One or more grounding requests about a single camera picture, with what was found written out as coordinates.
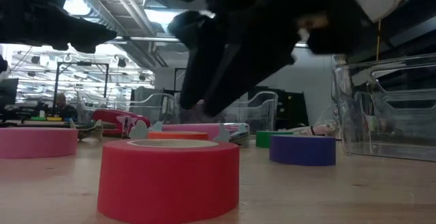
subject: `transparent storage bin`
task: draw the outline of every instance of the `transparent storage bin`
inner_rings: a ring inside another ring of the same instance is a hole
[[[175,98],[180,124],[247,123],[251,132],[274,130],[279,98],[274,92],[260,92],[249,101],[237,100],[213,118],[203,114],[203,101],[191,110],[184,110],[179,105],[180,93],[176,93]]]
[[[347,153],[436,161],[436,54],[345,65],[334,81]]]
[[[89,123],[96,109],[114,109],[142,115],[153,125],[157,121],[165,124],[175,123],[176,108],[174,96],[165,93],[155,93],[144,101],[114,100],[77,92],[78,122]]]

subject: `white wall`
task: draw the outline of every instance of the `white wall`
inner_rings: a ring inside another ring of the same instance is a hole
[[[315,56],[303,48],[295,49],[293,55],[296,57],[294,65],[284,67],[259,85],[288,92],[303,92],[307,116],[312,125],[331,104],[334,59],[332,56]],[[174,68],[156,69],[155,75],[156,89],[174,89]],[[179,71],[177,76],[176,89],[181,90],[183,71]]]

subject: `tape roll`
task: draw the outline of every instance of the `tape roll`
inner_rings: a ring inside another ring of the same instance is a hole
[[[78,130],[15,127],[0,129],[0,159],[28,159],[72,155]]]
[[[336,139],[324,136],[273,135],[270,160],[303,166],[336,164]]]
[[[225,125],[227,130],[235,132],[238,130],[239,124]],[[163,125],[164,131],[195,131],[204,132],[209,135],[208,140],[213,140],[219,135],[219,123],[207,123],[207,124],[183,124],[183,125]]]
[[[124,140],[103,147],[97,209],[127,223],[187,223],[238,205],[239,147],[199,140]]]
[[[261,148],[270,147],[270,138],[272,135],[292,135],[292,132],[280,131],[257,131],[256,132],[256,146]]]
[[[202,132],[192,131],[150,131],[148,139],[184,139],[184,140],[208,140],[209,135]]]

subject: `table surface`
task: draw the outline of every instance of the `table surface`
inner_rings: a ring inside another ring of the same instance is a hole
[[[0,159],[0,223],[120,223],[96,211],[101,156],[80,143],[74,156]],[[339,152],[335,167],[299,167],[253,145],[240,159],[239,206],[199,223],[436,223],[436,163]]]

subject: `red object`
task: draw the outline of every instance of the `red object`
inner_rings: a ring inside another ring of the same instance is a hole
[[[98,121],[98,120],[102,120],[104,122],[107,123],[113,123],[116,125],[116,129],[105,129],[103,131],[104,135],[121,135],[123,132],[123,124],[118,121],[117,117],[118,116],[129,116],[131,118],[136,118],[138,121],[144,121],[145,124],[147,125],[147,127],[150,127],[150,120],[144,116],[141,115],[136,115],[132,112],[126,112],[126,111],[121,111],[121,110],[114,110],[114,109],[97,109],[96,111],[93,112],[93,120],[94,121]]]
[[[209,146],[175,148],[165,143]],[[133,224],[188,223],[225,214],[238,201],[235,144],[121,140],[103,147],[97,209],[109,218]]]
[[[209,134],[204,132],[192,131],[150,131],[148,139],[191,139],[191,140],[208,140]]]
[[[0,129],[0,159],[28,159],[73,155],[77,129],[15,127]]]

